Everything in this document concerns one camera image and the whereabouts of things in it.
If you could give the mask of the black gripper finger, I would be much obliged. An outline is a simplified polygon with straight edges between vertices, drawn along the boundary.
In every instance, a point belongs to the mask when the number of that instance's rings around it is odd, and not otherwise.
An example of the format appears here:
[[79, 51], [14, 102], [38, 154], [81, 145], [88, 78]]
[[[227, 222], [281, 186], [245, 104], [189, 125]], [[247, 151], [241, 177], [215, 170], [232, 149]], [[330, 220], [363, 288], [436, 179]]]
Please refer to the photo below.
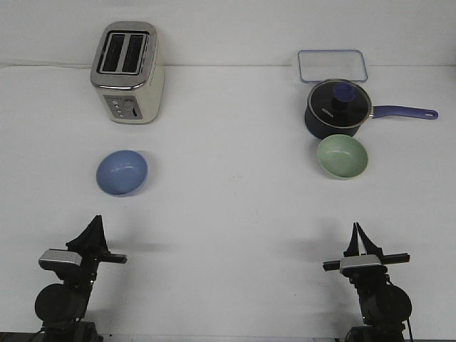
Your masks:
[[94, 250], [98, 245], [98, 215], [90, 224], [75, 238], [66, 242], [69, 251], [89, 251]]
[[351, 239], [348, 245], [347, 250], [343, 253], [344, 257], [356, 257], [358, 255], [358, 230], [357, 223], [353, 223], [353, 229], [351, 234]]
[[358, 235], [361, 238], [361, 241], [363, 243], [364, 249], [366, 251], [366, 254], [373, 254], [376, 255], [377, 257], [382, 256], [382, 249], [378, 246], [376, 246], [366, 235], [366, 233], [363, 231], [361, 225], [357, 222], [356, 223], [356, 228], [358, 231]]
[[95, 216], [95, 230], [98, 234], [98, 248], [101, 254], [108, 253], [108, 245], [105, 239], [105, 232], [103, 228], [103, 219], [101, 215]]

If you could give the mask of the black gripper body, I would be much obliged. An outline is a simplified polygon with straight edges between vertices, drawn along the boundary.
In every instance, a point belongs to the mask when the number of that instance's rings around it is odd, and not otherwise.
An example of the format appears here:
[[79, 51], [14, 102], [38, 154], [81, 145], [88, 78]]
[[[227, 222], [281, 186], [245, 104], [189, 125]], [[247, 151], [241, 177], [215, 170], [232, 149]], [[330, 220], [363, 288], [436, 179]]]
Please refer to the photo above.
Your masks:
[[[385, 256], [378, 256], [381, 266], [364, 267], [349, 271], [344, 277], [349, 278], [352, 282], [359, 281], [360, 279], [366, 280], [371, 278], [382, 278], [387, 272], [387, 265], [402, 264], [410, 261], [408, 253], [401, 254], [387, 254]], [[340, 260], [325, 261], [323, 263], [324, 271], [339, 271]]]
[[80, 266], [61, 266], [53, 270], [60, 280], [74, 284], [94, 282], [97, 278], [100, 263], [125, 264], [128, 260], [125, 254], [111, 252], [107, 254], [86, 253], [80, 255], [82, 256]]

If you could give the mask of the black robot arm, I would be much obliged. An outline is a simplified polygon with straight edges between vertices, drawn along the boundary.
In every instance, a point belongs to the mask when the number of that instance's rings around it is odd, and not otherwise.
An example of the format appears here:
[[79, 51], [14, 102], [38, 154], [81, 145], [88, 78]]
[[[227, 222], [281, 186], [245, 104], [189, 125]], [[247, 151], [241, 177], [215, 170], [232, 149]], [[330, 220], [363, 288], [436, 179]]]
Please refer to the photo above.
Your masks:
[[84, 320], [98, 267], [102, 262], [124, 264], [127, 260], [124, 254], [110, 252], [100, 215], [67, 242], [65, 249], [47, 249], [38, 258], [38, 265], [54, 272], [61, 281], [43, 288], [35, 300], [43, 340], [102, 341], [95, 323]]
[[407, 293], [394, 285], [388, 274], [391, 264], [410, 261], [408, 253], [384, 254], [357, 222], [343, 257], [325, 261], [324, 271], [339, 271], [354, 286], [363, 319], [362, 326], [350, 328], [345, 341], [404, 341], [410, 328], [412, 302]]

